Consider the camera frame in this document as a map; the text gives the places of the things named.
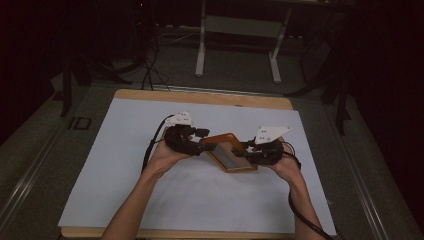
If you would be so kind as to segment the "person's right hand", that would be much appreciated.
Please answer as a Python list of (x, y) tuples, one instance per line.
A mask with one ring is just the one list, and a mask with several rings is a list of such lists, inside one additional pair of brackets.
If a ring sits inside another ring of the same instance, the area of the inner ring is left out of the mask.
[(270, 169), (288, 184), (298, 182), (301, 177), (301, 170), (298, 160), (294, 158), (293, 147), (282, 137), (279, 138), (279, 141), (283, 147), (283, 156), (277, 163), (271, 165)]

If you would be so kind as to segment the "white metal desk frame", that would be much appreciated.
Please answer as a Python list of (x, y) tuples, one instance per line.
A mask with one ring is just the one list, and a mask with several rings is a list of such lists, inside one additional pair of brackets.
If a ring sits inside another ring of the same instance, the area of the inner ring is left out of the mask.
[(234, 17), (224, 17), (208, 15), (206, 13), (207, 0), (202, 0), (201, 18), (200, 18), (200, 42), (195, 67), (195, 76), (202, 77), (204, 72), (206, 44), (205, 37), (207, 32), (246, 35), (255, 37), (274, 38), (275, 47), (268, 53), (270, 69), (275, 84), (282, 82), (279, 71), (277, 56), (285, 37), (289, 20), (292, 15), (292, 8), (288, 8), (281, 22), (243, 19)]

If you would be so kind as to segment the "person's left hand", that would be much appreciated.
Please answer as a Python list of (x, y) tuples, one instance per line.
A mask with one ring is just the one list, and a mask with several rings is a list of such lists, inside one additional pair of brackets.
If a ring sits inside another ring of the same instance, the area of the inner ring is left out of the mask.
[(167, 171), (169, 171), (178, 161), (187, 158), (190, 158), (190, 155), (175, 152), (169, 148), (166, 145), (165, 140), (162, 139), (157, 144), (143, 172), (162, 176)]

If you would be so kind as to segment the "black metal stand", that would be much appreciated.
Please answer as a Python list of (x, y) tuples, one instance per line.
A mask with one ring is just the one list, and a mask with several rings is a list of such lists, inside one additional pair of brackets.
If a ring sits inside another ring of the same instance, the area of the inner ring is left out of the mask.
[(102, 64), (90, 59), (89, 57), (75, 53), (70, 48), (64, 47), (62, 49), (62, 113), (61, 116), (65, 117), (72, 106), (72, 76), (75, 76), (77, 82), (81, 85), (87, 86), (91, 83), (91, 77), (88, 73), (87, 67), (92, 67), (96, 72), (105, 76), (119, 84), (129, 84), (120, 78), (112, 70), (107, 69)]

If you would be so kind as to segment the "dark tripod stand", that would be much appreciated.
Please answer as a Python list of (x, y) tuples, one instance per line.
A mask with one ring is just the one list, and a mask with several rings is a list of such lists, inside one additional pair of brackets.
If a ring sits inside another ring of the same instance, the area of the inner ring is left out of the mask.
[(351, 78), (348, 65), (353, 55), (347, 49), (347, 39), (345, 33), (337, 34), (313, 80), (298, 90), (286, 93), (287, 97), (300, 97), (323, 88), (320, 101), (324, 105), (336, 104), (335, 126), (342, 136), (346, 135), (344, 122), (350, 118), (346, 104)]

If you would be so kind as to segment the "white table mat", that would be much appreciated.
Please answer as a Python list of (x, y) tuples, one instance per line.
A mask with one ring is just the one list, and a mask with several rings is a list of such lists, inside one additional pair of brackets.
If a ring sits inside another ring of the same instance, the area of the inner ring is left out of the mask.
[[(66, 227), (105, 227), (140, 176), (146, 148), (161, 121), (187, 111), (212, 135), (252, 139), (259, 128), (284, 126), (284, 138), (302, 164), (313, 206), (328, 234), (335, 227), (301, 118), (296, 111), (163, 101), (112, 100), (84, 167), (58, 222)], [(289, 187), (271, 169), (226, 173), (207, 155), (178, 162), (159, 179), (141, 226), (284, 234), (294, 230)]]

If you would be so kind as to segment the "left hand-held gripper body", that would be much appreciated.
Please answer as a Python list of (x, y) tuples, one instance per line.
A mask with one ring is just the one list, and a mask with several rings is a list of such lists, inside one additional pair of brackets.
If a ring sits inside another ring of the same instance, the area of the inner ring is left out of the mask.
[(164, 135), (169, 148), (191, 156), (199, 156), (203, 152), (202, 145), (191, 140), (191, 137), (197, 134), (197, 129), (193, 127), (193, 120), (188, 111), (167, 117), (165, 122), (170, 124)]

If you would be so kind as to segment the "orange rectangular case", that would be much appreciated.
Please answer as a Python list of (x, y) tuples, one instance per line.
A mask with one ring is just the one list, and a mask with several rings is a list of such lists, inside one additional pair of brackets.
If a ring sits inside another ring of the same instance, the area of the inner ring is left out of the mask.
[(241, 173), (256, 171), (257, 166), (250, 163), (245, 157), (236, 157), (232, 149), (246, 151), (241, 142), (232, 133), (206, 137), (200, 143), (217, 143), (214, 151), (206, 151), (208, 156), (226, 173)]

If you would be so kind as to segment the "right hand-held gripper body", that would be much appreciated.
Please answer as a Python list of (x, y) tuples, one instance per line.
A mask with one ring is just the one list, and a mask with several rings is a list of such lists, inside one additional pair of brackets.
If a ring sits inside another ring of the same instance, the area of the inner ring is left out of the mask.
[(256, 143), (255, 152), (249, 152), (247, 160), (256, 165), (274, 165), (283, 156), (283, 147), (279, 138), (288, 133), (288, 126), (262, 126), (252, 139)]

